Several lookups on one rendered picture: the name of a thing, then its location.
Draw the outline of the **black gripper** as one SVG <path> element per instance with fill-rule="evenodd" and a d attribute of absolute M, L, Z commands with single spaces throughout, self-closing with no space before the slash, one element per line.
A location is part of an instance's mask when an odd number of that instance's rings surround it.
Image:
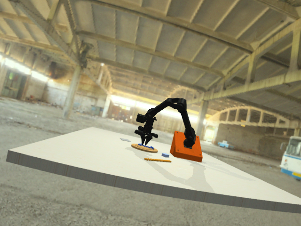
<path fill-rule="evenodd" d="M 152 139 L 152 137 L 158 138 L 158 134 L 155 133 L 151 133 L 151 130 L 153 129 L 153 127 L 151 125 L 144 125 L 144 131 L 140 131 L 140 130 L 135 130 L 135 134 L 138 134 L 141 136 L 141 140 L 142 140 L 142 145 L 145 142 L 145 145 L 148 144 L 148 142 Z M 145 136 L 147 135 L 147 136 Z M 146 139 L 146 141 L 145 141 Z"/>

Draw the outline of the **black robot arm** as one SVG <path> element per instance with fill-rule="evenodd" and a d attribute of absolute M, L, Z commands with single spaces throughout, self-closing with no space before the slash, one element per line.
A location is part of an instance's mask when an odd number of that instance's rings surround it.
<path fill-rule="evenodd" d="M 177 104 L 174 104 L 177 103 Z M 181 114 L 184 125 L 185 125 L 185 140 L 183 141 L 183 145 L 186 148 L 192 149 L 192 146 L 195 144 L 196 135 L 194 129 L 191 127 L 190 120 L 187 112 L 187 101 L 184 98 L 167 98 L 164 102 L 159 104 L 158 106 L 151 108 L 147 111 L 145 115 L 138 114 L 136 121 L 140 123 L 145 123 L 147 125 L 153 126 L 154 120 L 157 121 L 156 117 L 154 117 L 158 112 L 162 111 L 166 107 L 172 107 L 177 109 Z"/>

